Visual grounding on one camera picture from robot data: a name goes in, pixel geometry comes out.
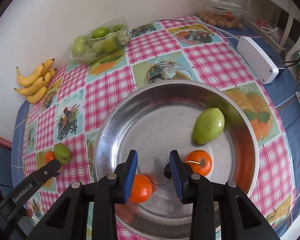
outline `metal bowl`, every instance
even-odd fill
[[[225,128],[212,142],[198,145],[192,141],[192,129],[199,114],[210,107],[223,112]],[[169,181],[163,169],[171,150],[178,150],[181,159],[193,150],[206,150],[213,161],[207,178],[222,184],[234,180],[248,196],[257,180],[258,143],[249,120],[223,92],[199,82],[158,82],[126,97],[99,131],[95,179],[113,172],[131,149],[138,152],[137,173],[159,185]],[[116,214],[121,225],[147,239],[189,238],[192,204],[180,203],[173,182],[154,186],[144,203],[116,205]],[[220,226],[216,202],[215,226]]]

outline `clear plastic bag of green fruit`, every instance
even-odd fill
[[[89,65],[106,53],[122,49],[130,41],[124,18],[115,18],[78,36],[71,46],[71,59]]]

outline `banana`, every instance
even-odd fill
[[[42,88],[40,88],[34,95],[26,97],[26,99],[28,100],[29,103],[35,104],[39,102],[41,98],[43,98],[43,96],[47,92],[47,89],[48,89],[47,85],[45,85]]]
[[[51,72],[51,78],[53,78],[54,75],[55,75],[56,72],[57,72],[57,69],[56,69],[56,68],[51,68],[51,69],[49,69],[49,71]]]
[[[54,58],[51,59],[47,59],[43,64],[44,64],[44,68],[43,71],[41,73],[41,76],[44,77],[44,75],[48,72],[49,68],[51,68],[52,64],[54,62]]]
[[[15,88],[14,90],[23,96],[30,96],[36,93],[44,85],[45,85],[45,78],[40,77],[31,86],[23,89]]]
[[[44,69],[44,64],[41,63],[30,76],[24,77],[20,74],[19,67],[17,67],[18,83],[23,87],[30,86],[42,75],[43,69]]]
[[[51,79],[51,72],[48,71],[45,75],[44,75],[44,86],[45,85],[49,85],[50,79]]]

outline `tablecloth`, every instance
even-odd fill
[[[223,35],[203,25],[160,21],[132,30],[131,36],[125,49],[101,58],[90,68],[75,62],[60,67],[50,81],[46,97],[31,106],[25,102],[20,108],[13,139],[13,148],[19,154],[12,157],[18,165],[12,167],[13,174],[17,172],[16,176],[22,179],[35,171],[54,143],[66,144],[73,154],[65,172],[41,188],[28,203],[35,211],[33,221],[44,215],[71,182],[93,181],[89,153],[106,116],[125,96],[147,85],[145,77],[151,67],[172,61],[181,66],[178,78],[203,82],[232,95],[234,101],[243,99],[256,114],[268,113],[266,120],[250,120],[260,158],[258,179],[250,198],[275,230],[280,228],[295,204],[296,186],[287,135],[267,86],[259,82]],[[76,115],[65,128],[60,121],[66,111],[76,111]],[[119,239],[140,238],[120,225],[117,227]]]

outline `container lid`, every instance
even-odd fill
[[[211,13],[228,15],[233,14],[237,17],[253,19],[254,16],[245,11],[240,5],[229,0],[192,0]]]

